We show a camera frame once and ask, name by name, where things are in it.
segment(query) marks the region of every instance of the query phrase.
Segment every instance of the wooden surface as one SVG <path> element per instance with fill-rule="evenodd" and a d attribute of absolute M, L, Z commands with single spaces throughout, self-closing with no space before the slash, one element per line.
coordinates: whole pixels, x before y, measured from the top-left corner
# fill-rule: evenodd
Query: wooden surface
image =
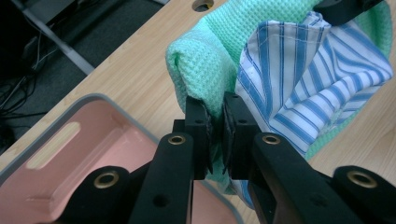
<path fill-rule="evenodd" d="M 215 0 L 209 11 L 225 0 Z M 27 134 L 0 157 L 0 170 L 23 152 L 78 98 L 92 92 L 109 96 L 158 138 L 170 133 L 174 119 L 184 115 L 177 105 L 173 83 L 167 73 L 164 53 L 170 42 L 189 30 L 207 12 L 191 9 L 192 0 L 172 0 L 111 54 L 92 74 L 75 87 Z M 391 5 L 393 30 L 396 1 Z M 396 51 L 390 61 L 396 68 Z M 310 163 L 332 175 L 343 164 L 357 164 L 384 176 L 396 185 L 396 79 L 384 86 L 354 121 Z M 255 214 L 237 197 L 228 197 L 246 223 L 256 223 Z"/>

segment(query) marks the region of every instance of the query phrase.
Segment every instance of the white and blue striped cloth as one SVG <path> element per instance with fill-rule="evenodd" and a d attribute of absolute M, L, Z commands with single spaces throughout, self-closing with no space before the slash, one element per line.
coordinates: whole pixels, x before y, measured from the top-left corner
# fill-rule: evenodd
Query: white and blue striped cloth
<path fill-rule="evenodd" d="M 391 77 L 388 59 L 354 21 L 331 27 L 310 12 L 301 24 L 259 25 L 242 52 L 235 93 L 263 132 L 285 136 L 303 156 Z M 246 199 L 246 182 L 233 183 Z"/>

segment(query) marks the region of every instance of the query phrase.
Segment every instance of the pink plastic tray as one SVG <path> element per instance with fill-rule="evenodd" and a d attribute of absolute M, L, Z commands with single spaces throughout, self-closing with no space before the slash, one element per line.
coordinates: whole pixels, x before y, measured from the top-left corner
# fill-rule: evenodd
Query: pink plastic tray
<path fill-rule="evenodd" d="M 132 172 L 156 147 L 157 140 L 107 97 L 86 96 L 0 173 L 0 222 L 52 222 L 90 172 L 108 165 Z M 205 182 L 195 181 L 193 199 L 192 223 L 241 220 Z"/>

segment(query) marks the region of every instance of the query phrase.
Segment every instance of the screw hole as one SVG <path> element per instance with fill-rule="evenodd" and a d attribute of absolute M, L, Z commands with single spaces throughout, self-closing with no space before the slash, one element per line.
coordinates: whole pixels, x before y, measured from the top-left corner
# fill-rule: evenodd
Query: screw hole
<path fill-rule="evenodd" d="M 119 174 L 115 171 L 105 172 L 97 176 L 93 182 L 97 189 L 108 189 L 119 181 Z"/>
<path fill-rule="evenodd" d="M 172 145 L 181 145 L 186 142 L 186 138 L 182 135 L 175 135 L 168 138 L 168 142 Z"/>
<path fill-rule="evenodd" d="M 196 0 L 192 3 L 192 9 L 196 12 L 204 12 L 212 8 L 213 4 L 213 0 Z"/>
<path fill-rule="evenodd" d="M 346 175 L 350 181 L 363 188 L 374 189 L 378 186 L 376 181 L 366 173 L 360 171 L 349 171 Z"/>
<path fill-rule="evenodd" d="M 269 145 L 277 145 L 280 143 L 280 139 L 274 135 L 265 135 L 262 141 Z"/>

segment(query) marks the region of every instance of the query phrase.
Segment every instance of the mint green towel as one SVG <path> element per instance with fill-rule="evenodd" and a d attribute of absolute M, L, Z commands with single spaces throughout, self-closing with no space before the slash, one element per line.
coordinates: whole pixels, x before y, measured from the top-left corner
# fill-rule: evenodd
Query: mint green towel
<path fill-rule="evenodd" d="M 203 100 L 219 127 L 223 93 L 233 91 L 239 57 L 251 33 L 261 21 L 301 22 L 319 0 L 229 0 L 201 18 L 187 33 L 170 44 L 166 51 L 169 74 L 175 84 L 177 100 L 185 111 L 186 96 Z M 389 6 L 378 4 L 356 19 L 361 29 L 379 49 L 389 55 L 392 26 Z M 317 139 L 308 150 L 312 157 L 347 124 Z M 210 176 L 227 186 L 227 176 L 221 175 L 219 143 L 212 148 L 215 175 Z"/>

